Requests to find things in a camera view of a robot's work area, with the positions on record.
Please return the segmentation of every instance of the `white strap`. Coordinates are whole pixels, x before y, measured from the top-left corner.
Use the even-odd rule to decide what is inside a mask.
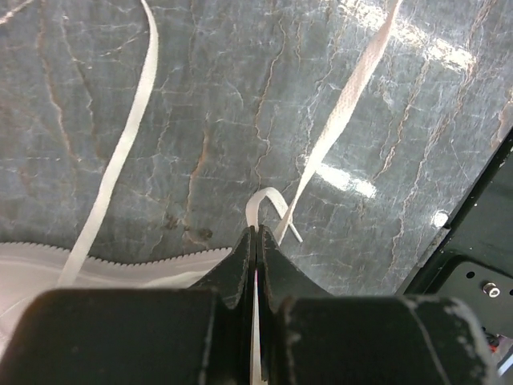
[[[146,58],[144,59],[143,70],[137,90],[135,91],[134,102],[128,114],[127,123],[119,138],[119,142],[115,146],[112,158],[109,161],[102,181],[99,186],[98,196],[83,226],[79,238],[75,242],[66,265],[59,277],[57,286],[72,285],[75,281],[82,264],[86,260],[87,254],[98,234],[103,219],[107,212],[109,203],[111,202],[112,191],[116,181],[118,180],[121,169],[125,164],[131,146],[134,144],[135,137],[139,130],[141,119],[148,100],[150,99],[153,83],[155,82],[157,61],[159,58],[159,32],[150,7],[145,0],[140,0],[146,13],[148,23],[150,25],[150,37],[147,47]]]
[[[248,222],[248,226],[255,226],[255,228],[258,228],[258,209],[260,207],[260,203],[266,197],[269,198],[271,203],[273,203],[274,208],[278,211],[278,214],[280,214],[280,218],[283,219],[283,216],[289,208],[287,206],[287,202],[278,190],[274,187],[267,187],[255,192],[246,204],[246,221]],[[290,229],[296,236],[296,239],[300,243],[303,242],[303,238],[301,238],[301,235],[299,235],[296,230],[296,226],[294,226],[292,222],[290,223]]]
[[[312,153],[306,162],[305,170],[303,171],[301,179],[299,180],[299,186],[297,187],[296,195],[294,196],[292,203],[288,207],[287,212],[283,216],[280,224],[274,231],[274,235],[278,241],[278,244],[281,243],[283,236],[285,235],[285,230],[292,223],[292,216],[294,209],[296,208],[297,201],[301,197],[301,194],[305,190],[305,187],[310,179],[312,179],[313,174],[321,165],[321,162],[328,153],[329,149],[333,146],[340,134],[342,134],[344,131],[345,126],[353,114],[358,99],[360,99],[360,95],[362,94],[363,89],[369,82],[370,76],[373,74],[376,66],[381,60],[386,45],[390,39],[390,32],[392,30],[392,26],[394,24],[394,20],[397,16],[401,3],[402,0],[396,0],[392,11],[388,14],[382,27],[373,37],[369,43],[369,46],[367,46],[365,52],[354,68],[353,73],[349,77],[347,84],[342,90],[335,108],[329,115],[328,121],[326,122],[326,125],[322,130],[321,135],[319,136],[319,139],[315,143],[315,146],[313,146]],[[257,217],[257,215],[257,213],[250,213],[249,216],[254,218]]]

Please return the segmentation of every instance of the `metal bolt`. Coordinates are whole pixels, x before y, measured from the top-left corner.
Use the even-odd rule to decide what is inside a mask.
[[[490,298],[497,298],[500,294],[500,289],[493,282],[488,282],[483,286],[483,293],[487,294]]]

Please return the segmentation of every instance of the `gray marble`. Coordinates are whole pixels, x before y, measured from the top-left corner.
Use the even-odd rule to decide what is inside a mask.
[[[156,86],[91,251],[112,261],[232,245],[258,188],[290,201],[387,3],[148,2]],[[513,125],[512,23],[508,0],[404,1],[385,58],[299,202],[305,242],[283,243],[315,282],[389,294],[415,266]],[[147,37],[136,0],[0,1],[0,241],[73,245]],[[261,217],[277,224],[267,205]]]

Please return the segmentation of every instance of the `white fabric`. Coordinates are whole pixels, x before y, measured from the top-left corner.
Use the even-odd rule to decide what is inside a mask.
[[[157,61],[159,58],[159,32],[150,7],[145,0],[140,0],[146,13],[148,23],[150,25],[150,37],[147,47],[146,58],[144,59],[143,70],[137,90],[135,91],[134,103],[128,114],[127,123],[119,138],[118,144],[115,146],[112,158],[109,161],[102,181],[99,186],[98,196],[83,226],[79,238],[75,242],[70,257],[59,277],[57,286],[72,285],[83,262],[86,260],[87,254],[91,249],[93,241],[98,234],[99,228],[103,223],[105,214],[111,202],[112,191],[115,183],[119,178],[121,169],[125,164],[131,146],[134,144],[135,137],[139,131],[139,124],[143,118],[144,111],[148,100],[150,99],[153,83],[155,82],[157,72]]]
[[[310,179],[312,179],[313,174],[321,165],[321,162],[328,153],[329,149],[333,146],[335,141],[344,131],[344,128],[349,122],[351,115],[353,114],[354,108],[356,107],[363,89],[369,82],[370,76],[373,74],[376,66],[381,60],[386,45],[390,39],[390,32],[392,30],[392,26],[394,24],[394,20],[397,16],[401,3],[402,0],[396,0],[392,11],[389,12],[382,27],[373,37],[369,43],[369,46],[367,46],[365,52],[354,68],[353,73],[349,77],[349,80],[345,84],[345,87],[338,98],[337,104],[329,115],[326,125],[322,130],[321,135],[319,136],[319,139],[315,143],[315,146],[313,146],[312,153],[306,162],[305,170],[301,175],[296,194],[294,195],[294,198],[285,215],[282,217],[280,224],[274,230],[274,236],[276,237],[278,244],[281,243],[287,227],[292,223],[293,212],[296,208],[297,201],[301,197],[301,194],[305,190],[305,187]],[[255,195],[260,196],[259,194],[261,194],[260,191],[256,192]],[[268,196],[268,198],[273,202],[275,207],[277,207],[277,203],[275,203],[274,200],[276,200],[276,202],[285,201],[283,196],[278,192],[277,194]],[[258,205],[252,203],[249,207],[246,206],[246,220],[248,221],[248,224],[258,224]]]
[[[178,258],[121,265],[88,257],[76,287],[185,288],[221,262],[232,250],[215,249]],[[70,250],[26,243],[0,243],[0,358],[27,306],[53,289]]]

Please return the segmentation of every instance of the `serrated edge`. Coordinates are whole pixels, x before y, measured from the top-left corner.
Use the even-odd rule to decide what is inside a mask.
[[[31,247],[33,249],[47,249],[47,250],[51,250],[51,251],[54,251],[57,253],[70,253],[71,252],[71,250],[64,249],[63,247],[44,245],[42,243],[35,243],[35,242],[0,242],[0,247],[2,247],[3,245],[25,246],[25,247]],[[226,252],[226,254],[228,255],[229,253],[232,252],[232,248],[231,247],[220,247],[220,248],[216,248],[216,249],[202,250],[202,251],[198,251],[196,253],[183,254],[183,255],[179,255],[177,257],[169,257],[169,258],[159,259],[158,261],[150,261],[150,262],[121,263],[121,262],[114,262],[114,261],[106,261],[104,259],[101,259],[98,257],[92,257],[89,255],[87,256],[86,260],[92,261],[94,263],[101,263],[104,265],[111,265],[114,267],[120,267],[120,268],[126,269],[126,268],[134,268],[134,267],[143,267],[143,266],[148,266],[148,265],[158,265],[158,264],[165,263],[165,262],[169,263],[171,261],[178,262],[178,261],[183,261],[184,259],[198,257],[201,254],[208,254],[211,252]]]

